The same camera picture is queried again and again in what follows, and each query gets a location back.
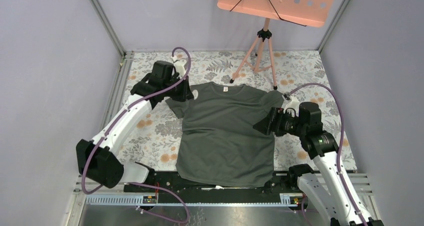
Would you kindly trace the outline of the floral table mat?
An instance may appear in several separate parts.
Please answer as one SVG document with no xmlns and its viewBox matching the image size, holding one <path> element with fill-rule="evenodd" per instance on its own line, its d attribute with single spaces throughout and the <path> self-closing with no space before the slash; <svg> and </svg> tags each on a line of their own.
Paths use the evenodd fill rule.
<svg viewBox="0 0 424 226">
<path fill-rule="evenodd" d="M 215 82 L 228 85 L 237 70 L 243 51 L 194 51 L 190 53 L 192 65 L 189 73 L 191 85 Z M 317 103 L 322 112 L 324 129 L 342 145 L 343 165 L 348 170 L 357 168 L 347 136 L 341 133 L 341 120 L 333 96 L 328 92 L 329 82 L 320 54 L 314 50 L 274 51 L 276 79 L 280 92 L 295 90 L 301 101 Z M 244 66 L 236 85 L 270 91 L 273 87 L 270 70 L 254 73 Z M 178 157 L 182 135 L 182 122 L 165 102 L 135 126 L 121 146 L 118 159 L 121 162 L 139 162 L 158 171 L 173 171 Z"/>
</svg>

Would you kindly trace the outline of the pink music stand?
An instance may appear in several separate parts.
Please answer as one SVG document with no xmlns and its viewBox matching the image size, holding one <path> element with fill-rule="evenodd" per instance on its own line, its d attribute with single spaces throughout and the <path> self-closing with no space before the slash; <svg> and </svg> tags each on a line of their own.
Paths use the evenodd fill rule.
<svg viewBox="0 0 424 226">
<path fill-rule="evenodd" d="M 278 89 L 274 60 L 271 20 L 286 22 L 302 27 L 320 28 L 324 26 L 329 10 L 335 0 L 217 0 L 221 10 L 264 18 L 261 30 L 256 34 L 245 57 L 232 74 L 229 83 L 240 77 L 244 66 L 249 66 L 256 74 L 271 71 L 272 86 Z"/>
</svg>

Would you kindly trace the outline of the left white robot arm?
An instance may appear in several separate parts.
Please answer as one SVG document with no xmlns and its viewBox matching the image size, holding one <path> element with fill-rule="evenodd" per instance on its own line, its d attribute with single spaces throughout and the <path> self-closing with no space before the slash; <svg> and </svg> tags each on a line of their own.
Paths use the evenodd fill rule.
<svg viewBox="0 0 424 226">
<path fill-rule="evenodd" d="M 190 65 L 185 59 L 156 61 L 152 71 L 132 87 L 127 101 L 105 128 L 92 139 L 77 143 L 77 166 L 82 182 L 90 179 L 109 189 L 119 183 L 135 182 L 144 192 L 154 188 L 155 178 L 146 166 L 120 163 L 117 157 L 139 121 L 164 98 L 177 102 L 194 98 L 188 77 Z"/>
</svg>

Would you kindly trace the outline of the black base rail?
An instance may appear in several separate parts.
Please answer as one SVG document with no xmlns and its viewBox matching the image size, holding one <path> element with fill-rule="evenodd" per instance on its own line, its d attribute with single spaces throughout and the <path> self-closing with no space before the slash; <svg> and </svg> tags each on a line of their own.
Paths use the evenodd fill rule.
<svg viewBox="0 0 424 226">
<path fill-rule="evenodd" d="M 287 171 L 275 171 L 270 180 L 259 187 L 232 187 L 218 186 L 183 179 L 175 171 L 153 171 L 147 176 L 145 184 L 148 186 L 161 187 L 169 190 L 177 196 L 198 194 L 200 192 L 217 192 L 224 194 L 285 194 L 295 196 L 295 200 L 302 202 L 306 195 L 295 185 L 295 182 L 287 176 Z"/>
</svg>

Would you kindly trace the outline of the dark green t-shirt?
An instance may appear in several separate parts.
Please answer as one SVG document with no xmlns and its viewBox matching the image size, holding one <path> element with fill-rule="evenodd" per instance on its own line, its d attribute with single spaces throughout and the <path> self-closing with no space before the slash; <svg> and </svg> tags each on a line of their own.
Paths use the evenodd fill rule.
<svg viewBox="0 0 424 226">
<path fill-rule="evenodd" d="M 186 180 L 225 187 L 257 188 L 274 172 L 275 138 L 254 129 L 271 108 L 283 105 L 279 91 L 245 84 L 193 85 L 197 97 L 166 104 L 182 120 L 176 161 Z"/>
</svg>

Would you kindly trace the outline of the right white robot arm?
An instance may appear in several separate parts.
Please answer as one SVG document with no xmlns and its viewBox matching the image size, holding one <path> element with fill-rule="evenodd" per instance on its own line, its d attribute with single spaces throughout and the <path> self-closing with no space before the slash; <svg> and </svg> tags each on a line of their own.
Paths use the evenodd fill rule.
<svg viewBox="0 0 424 226">
<path fill-rule="evenodd" d="M 264 135 L 296 136 L 301 147 L 318 168 L 326 188 L 306 163 L 289 167 L 287 187 L 305 194 L 330 226 L 382 226 L 374 219 L 354 189 L 338 158 L 335 137 L 323 129 L 322 112 L 314 102 L 290 101 L 285 108 L 272 107 L 268 115 L 253 125 Z"/>
</svg>

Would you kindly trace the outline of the orange round brooch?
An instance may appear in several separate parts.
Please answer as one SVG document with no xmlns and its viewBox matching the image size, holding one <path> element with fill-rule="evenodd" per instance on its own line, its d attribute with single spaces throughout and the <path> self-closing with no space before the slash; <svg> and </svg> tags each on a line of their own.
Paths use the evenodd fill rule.
<svg viewBox="0 0 424 226">
<path fill-rule="evenodd" d="M 193 99 L 196 100 L 199 97 L 199 92 L 196 89 L 194 89 L 192 91 L 192 95 L 193 95 Z"/>
</svg>

